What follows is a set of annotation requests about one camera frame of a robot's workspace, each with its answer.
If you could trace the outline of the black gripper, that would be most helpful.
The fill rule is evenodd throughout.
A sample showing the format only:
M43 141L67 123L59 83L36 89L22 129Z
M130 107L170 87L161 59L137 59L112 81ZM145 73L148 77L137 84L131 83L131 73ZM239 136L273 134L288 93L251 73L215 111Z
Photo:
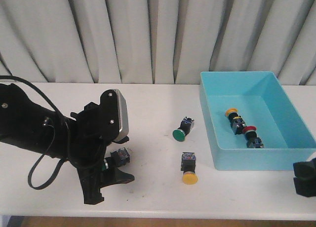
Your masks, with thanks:
M128 184L135 180L132 174L119 170L118 167L105 164L100 168L90 168L100 161L106 147L112 143L103 140L99 122L99 105L91 102L80 113L71 113L76 119L77 132L71 143L69 158L77 168L83 193L84 204L98 204L104 201L100 189L112 185Z

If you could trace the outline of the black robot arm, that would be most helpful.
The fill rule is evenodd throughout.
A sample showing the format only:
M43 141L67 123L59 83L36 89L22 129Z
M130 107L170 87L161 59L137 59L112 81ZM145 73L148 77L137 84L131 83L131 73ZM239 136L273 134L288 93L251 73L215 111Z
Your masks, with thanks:
M202 83L199 99L218 170L287 170L316 150L313 135L278 83L259 82L245 90ZM58 159L39 189L70 162L85 204L102 202L102 188L134 180L120 170L129 161L126 150L106 156L110 144L128 142L128 132L126 100L118 89L104 91L99 103L66 117L55 105L34 103L16 83L0 86L1 142Z

